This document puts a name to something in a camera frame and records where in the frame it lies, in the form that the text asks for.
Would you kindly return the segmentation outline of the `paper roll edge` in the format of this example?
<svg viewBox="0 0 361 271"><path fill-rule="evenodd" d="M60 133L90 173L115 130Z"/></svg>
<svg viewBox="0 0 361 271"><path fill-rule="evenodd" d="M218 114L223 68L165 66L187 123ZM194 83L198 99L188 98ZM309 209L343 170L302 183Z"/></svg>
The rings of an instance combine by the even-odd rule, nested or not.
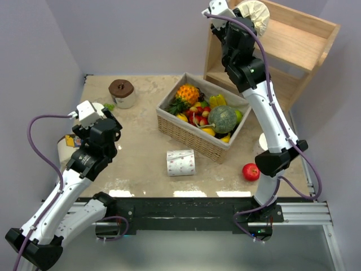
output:
<svg viewBox="0 0 361 271"><path fill-rule="evenodd" d="M79 149L82 139L75 134L66 134L57 143L59 161L61 165L66 165L72 154Z"/></svg>

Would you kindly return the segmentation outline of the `brown-topped paper roll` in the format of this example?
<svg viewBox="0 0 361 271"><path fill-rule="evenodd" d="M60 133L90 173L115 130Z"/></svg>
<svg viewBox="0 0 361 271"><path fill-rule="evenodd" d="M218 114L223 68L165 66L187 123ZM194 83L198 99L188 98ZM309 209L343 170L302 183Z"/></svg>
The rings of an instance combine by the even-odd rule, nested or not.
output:
<svg viewBox="0 0 361 271"><path fill-rule="evenodd" d="M128 80L116 79L108 87L113 102L118 108L131 108L136 101L134 86Z"/></svg>

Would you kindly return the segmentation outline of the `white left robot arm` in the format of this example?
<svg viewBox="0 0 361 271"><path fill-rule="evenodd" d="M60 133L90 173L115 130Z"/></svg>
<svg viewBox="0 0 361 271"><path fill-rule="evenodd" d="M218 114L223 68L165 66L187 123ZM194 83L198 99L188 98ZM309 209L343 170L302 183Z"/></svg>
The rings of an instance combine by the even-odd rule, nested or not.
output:
<svg viewBox="0 0 361 271"><path fill-rule="evenodd" d="M59 182L38 211L20 228L11 228L5 239L37 270L49 270L74 237L94 222L118 220L116 200L106 193L95 194L73 217L66 217L79 195L92 184L117 155L115 143L121 137L121 124L102 104L77 108L67 116L79 124L72 130L82 143L57 172Z"/></svg>

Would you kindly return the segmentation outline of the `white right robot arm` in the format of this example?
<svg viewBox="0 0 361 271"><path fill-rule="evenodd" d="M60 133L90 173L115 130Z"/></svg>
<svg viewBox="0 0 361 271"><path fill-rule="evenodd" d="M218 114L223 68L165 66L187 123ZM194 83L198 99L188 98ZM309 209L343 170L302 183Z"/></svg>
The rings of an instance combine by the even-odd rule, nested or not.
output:
<svg viewBox="0 0 361 271"><path fill-rule="evenodd" d="M229 79L252 107L265 135L268 149L255 157L260 170L252 217L259 222L271 216L270 204L276 200L279 177L308 144L300 140L287 123L277 101L266 59L254 56L259 44L253 22L231 10L226 3L209 6L203 15L212 20L212 33L220 40L221 63Z"/></svg>

